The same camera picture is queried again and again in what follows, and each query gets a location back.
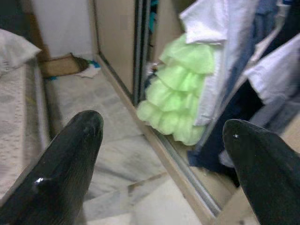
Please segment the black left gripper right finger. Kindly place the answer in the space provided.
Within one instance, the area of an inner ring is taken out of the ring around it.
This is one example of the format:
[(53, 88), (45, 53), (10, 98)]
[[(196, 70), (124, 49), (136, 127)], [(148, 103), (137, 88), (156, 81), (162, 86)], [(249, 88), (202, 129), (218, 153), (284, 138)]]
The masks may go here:
[(223, 140), (259, 223), (298, 225), (299, 153), (277, 134), (244, 120), (228, 120)]

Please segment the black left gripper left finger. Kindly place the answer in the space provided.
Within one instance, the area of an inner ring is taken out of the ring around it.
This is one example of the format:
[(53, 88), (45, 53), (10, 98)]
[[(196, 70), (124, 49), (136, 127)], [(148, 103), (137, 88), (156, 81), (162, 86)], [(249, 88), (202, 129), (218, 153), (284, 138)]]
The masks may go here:
[(103, 126), (100, 113), (77, 113), (5, 194), (1, 224), (74, 224), (91, 183)]

